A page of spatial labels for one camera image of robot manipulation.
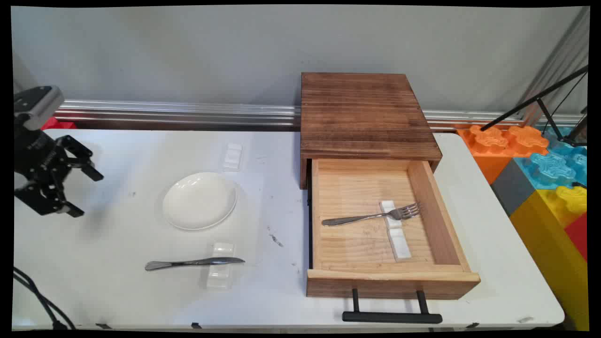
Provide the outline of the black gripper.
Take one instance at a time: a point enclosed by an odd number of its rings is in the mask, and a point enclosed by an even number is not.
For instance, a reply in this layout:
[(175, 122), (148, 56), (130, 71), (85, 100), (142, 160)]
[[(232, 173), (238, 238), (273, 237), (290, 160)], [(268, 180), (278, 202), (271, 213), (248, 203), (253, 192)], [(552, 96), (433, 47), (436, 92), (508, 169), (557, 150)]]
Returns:
[(14, 118), (14, 172), (24, 177), (14, 196), (39, 215), (83, 216), (83, 210), (67, 201), (62, 183), (69, 168), (80, 169), (95, 182), (103, 180), (92, 161), (93, 152), (70, 135), (52, 139), (41, 129), (27, 129), (28, 121), (29, 115)]

